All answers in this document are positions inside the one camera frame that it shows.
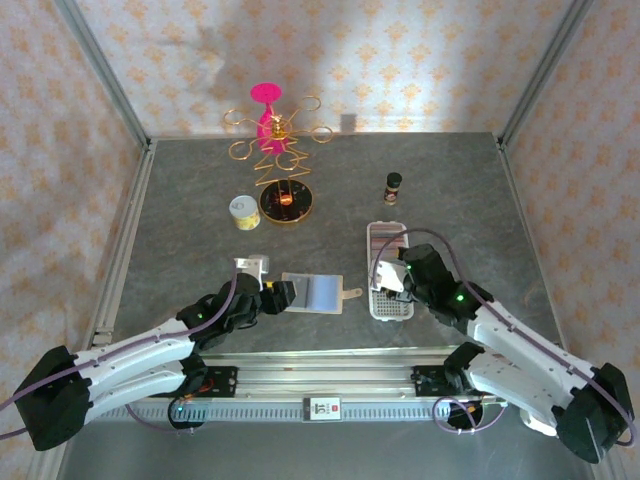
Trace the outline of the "aluminium table side rail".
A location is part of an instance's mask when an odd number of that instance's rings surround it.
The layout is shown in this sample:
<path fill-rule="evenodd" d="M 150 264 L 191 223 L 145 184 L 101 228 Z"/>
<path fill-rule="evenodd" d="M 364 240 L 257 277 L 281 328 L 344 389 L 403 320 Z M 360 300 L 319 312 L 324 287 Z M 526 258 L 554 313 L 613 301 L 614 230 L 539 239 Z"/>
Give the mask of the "aluminium table side rail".
<path fill-rule="evenodd" d="M 119 230 L 109 257 L 108 269 L 82 342 L 83 350 L 112 342 L 156 147 L 157 140 L 151 139 L 142 150 L 125 208 L 120 217 Z"/>
<path fill-rule="evenodd" d="M 535 258 L 535 263 L 536 263 L 536 267 L 537 267 L 537 270 L 538 270 L 538 275 L 540 277 L 539 284 L 541 285 L 541 288 L 544 291 L 546 300 L 547 300 L 547 302 L 549 304 L 549 307 L 550 307 L 550 310 L 551 310 L 551 317 L 552 317 L 552 319 L 554 321 L 554 325 L 556 327 L 556 330 L 557 330 L 557 333 L 558 333 L 558 336 L 559 336 L 558 345 L 561 346 L 561 347 L 566 347 L 567 346 L 567 344 L 566 344 L 566 336 L 564 335 L 564 332 L 562 331 L 562 326 L 561 326 L 561 324 L 560 324 L 560 322 L 559 322 L 559 320 L 558 320 L 558 318 L 556 316 L 556 309 L 555 309 L 555 306 L 554 306 L 553 298 L 552 298 L 551 292 L 550 292 L 550 290 L 548 288 L 548 284 L 546 282 L 546 278 L 545 278 L 544 272 L 543 272 L 542 267 L 541 267 L 539 251 L 537 250 L 536 242 L 534 241 L 533 235 L 531 233 L 530 224 L 529 224 L 526 212 L 525 212 L 524 202 L 523 202 L 523 200 L 521 198 L 521 195 L 520 195 L 520 192 L 518 190 L 518 185 L 517 185 L 517 182 L 516 182 L 515 174 L 514 174 L 514 171 L 512 169 L 511 162 L 510 162 L 508 148 L 504 143 L 500 142 L 499 138 L 496 138 L 495 141 L 496 141 L 496 148 L 497 148 L 497 151 L 498 151 L 498 155 L 499 155 L 499 157 L 501 159 L 501 163 L 503 165 L 504 172 L 505 172 L 505 175 L 507 177 L 507 181 L 508 181 L 510 189 L 512 191 L 512 195 L 514 197 L 514 202 L 515 202 L 516 208 L 518 210 L 518 214 L 519 214 L 521 223 L 523 225 L 525 235 L 527 237 L 528 243 L 530 245 L 530 249 L 531 249 L 531 251 L 533 253 L 533 256 Z"/>

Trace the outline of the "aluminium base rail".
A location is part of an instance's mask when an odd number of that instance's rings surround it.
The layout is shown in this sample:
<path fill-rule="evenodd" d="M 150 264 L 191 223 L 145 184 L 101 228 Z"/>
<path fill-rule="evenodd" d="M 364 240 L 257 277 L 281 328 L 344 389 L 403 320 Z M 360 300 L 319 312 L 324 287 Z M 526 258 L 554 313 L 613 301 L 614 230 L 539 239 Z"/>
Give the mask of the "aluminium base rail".
<path fill-rule="evenodd" d="M 239 369 L 236 398 L 269 399 L 292 394 L 383 398 L 411 395 L 417 365 L 442 365 L 447 349 L 365 349 L 308 352 L 214 354 L 200 357 L 188 345 L 166 339 L 148 345 L 103 347 L 79 355 L 81 375 L 89 380 L 91 401 L 111 395 L 133 399 L 193 395 L 208 366 Z"/>

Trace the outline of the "yellow tin can white lid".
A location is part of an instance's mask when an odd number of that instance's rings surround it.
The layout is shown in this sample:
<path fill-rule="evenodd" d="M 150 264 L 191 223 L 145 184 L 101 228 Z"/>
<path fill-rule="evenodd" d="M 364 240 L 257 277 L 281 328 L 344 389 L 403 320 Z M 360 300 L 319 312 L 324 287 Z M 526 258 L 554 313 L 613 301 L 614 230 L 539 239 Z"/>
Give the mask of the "yellow tin can white lid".
<path fill-rule="evenodd" d="M 250 231 L 260 224 L 258 204 L 252 196 L 235 197 L 229 204 L 229 212 L 239 230 Z"/>

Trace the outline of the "aluminium frame post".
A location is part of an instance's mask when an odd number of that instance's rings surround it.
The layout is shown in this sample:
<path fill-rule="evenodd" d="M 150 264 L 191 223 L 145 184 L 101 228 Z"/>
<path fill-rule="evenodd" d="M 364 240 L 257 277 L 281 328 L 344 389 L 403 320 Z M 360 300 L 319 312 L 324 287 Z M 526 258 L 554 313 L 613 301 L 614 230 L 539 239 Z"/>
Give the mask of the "aluminium frame post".
<path fill-rule="evenodd" d="M 121 82 L 118 80 L 78 3 L 76 0 L 53 0 L 53 2 L 105 87 L 116 110 L 122 116 L 129 133 L 143 150 L 147 150 L 151 144 L 151 139 L 145 132 Z"/>
<path fill-rule="evenodd" d="M 593 3 L 594 0 L 571 0 L 504 129 L 496 137 L 500 151 L 505 151 L 515 139 Z"/>

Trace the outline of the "stack of colourful cards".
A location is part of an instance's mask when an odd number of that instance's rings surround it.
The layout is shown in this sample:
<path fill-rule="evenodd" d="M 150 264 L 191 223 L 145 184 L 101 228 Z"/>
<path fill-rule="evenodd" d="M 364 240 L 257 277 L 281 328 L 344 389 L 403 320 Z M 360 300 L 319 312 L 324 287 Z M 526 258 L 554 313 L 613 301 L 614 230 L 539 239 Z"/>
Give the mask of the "stack of colourful cards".
<path fill-rule="evenodd" d="M 377 254 L 390 239 L 392 239 L 392 242 L 387 247 L 388 250 L 406 248 L 408 246 L 407 235 L 403 234 L 396 237 L 396 235 L 404 230 L 405 226 L 398 223 L 384 223 L 373 225 L 370 229 L 371 252 Z"/>

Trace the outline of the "white label with red mark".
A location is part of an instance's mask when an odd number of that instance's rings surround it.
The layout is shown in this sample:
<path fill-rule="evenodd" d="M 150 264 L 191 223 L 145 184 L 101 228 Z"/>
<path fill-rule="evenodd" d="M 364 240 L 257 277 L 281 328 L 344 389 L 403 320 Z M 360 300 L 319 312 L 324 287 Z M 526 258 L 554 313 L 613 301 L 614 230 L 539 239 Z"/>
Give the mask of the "white label with red mark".
<path fill-rule="evenodd" d="M 341 399 L 337 396 L 305 397 L 303 420 L 313 423 L 341 421 Z"/>

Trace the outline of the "spice bottle with black cap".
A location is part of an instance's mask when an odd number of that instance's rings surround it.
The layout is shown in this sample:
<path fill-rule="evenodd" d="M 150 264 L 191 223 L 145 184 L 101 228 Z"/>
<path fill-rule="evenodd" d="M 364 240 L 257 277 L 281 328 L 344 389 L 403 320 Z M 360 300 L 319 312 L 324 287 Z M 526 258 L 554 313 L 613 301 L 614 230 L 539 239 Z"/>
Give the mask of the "spice bottle with black cap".
<path fill-rule="evenodd" d="M 398 172 L 390 172 L 386 177 L 384 202 L 386 205 L 394 205 L 397 201 L 398 191 L 403 177 Z"/>

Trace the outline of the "pink plastic wine glass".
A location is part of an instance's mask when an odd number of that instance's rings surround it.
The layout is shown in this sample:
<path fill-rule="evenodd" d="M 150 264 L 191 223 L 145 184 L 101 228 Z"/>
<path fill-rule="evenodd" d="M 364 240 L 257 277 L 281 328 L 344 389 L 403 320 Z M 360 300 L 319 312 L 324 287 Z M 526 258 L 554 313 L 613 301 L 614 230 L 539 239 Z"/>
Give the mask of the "pink plastic wine glass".
<path fill-rule="evenodd" d="M 274 103 L 281 97 L 281 88 L 274 83 L 260 83 L 252 87 L 251 98 L 264 105 L 257 122 L 256 136 L 260 149 L 273 156 L 282 154 L 287 146 L 287 132 L 282 116 L 277 114 Z"/>

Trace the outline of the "white plastic slotted basket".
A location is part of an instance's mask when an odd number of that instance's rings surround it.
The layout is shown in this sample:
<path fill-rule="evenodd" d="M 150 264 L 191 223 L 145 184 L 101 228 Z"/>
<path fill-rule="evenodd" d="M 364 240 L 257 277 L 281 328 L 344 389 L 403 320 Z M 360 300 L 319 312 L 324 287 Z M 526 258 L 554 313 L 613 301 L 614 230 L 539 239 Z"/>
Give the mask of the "white plastic slotted basket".
<path fill-rule="evenodd" d="M 399 249 L 388 250 L 387 247 L 384 249 L 384 252 L 380 254 L 380 251 L 375 254 L 371 252 L 370 248 L 370 229 L 373 225 L 376 224 L 384 224 L 384 223 L 398 223 L 399 222 L 385 222 L 385 221 L 375 221 L 371 222 L 367 225 L 367 262 L 368 262 L 368 300 L 369 300 L 369 311 L 371 316 L 375 320 L 389 322 L 396 321 L 401 322 L 405 320 L 409 320 L 414 315 L 414 307 L 413 304 L 406 304 L 399 302 L 398 304 L 394 304 L 388 301 L 386 298 L 386 294 L 381 292 L 374 292 L 370 290 L 370 273 L 371 273 L 371 264 L 374 260 L 380 261 L 389 261 L 394 263 L 399 263 L 402 265 L 402 262 L 398 259 Z"/>

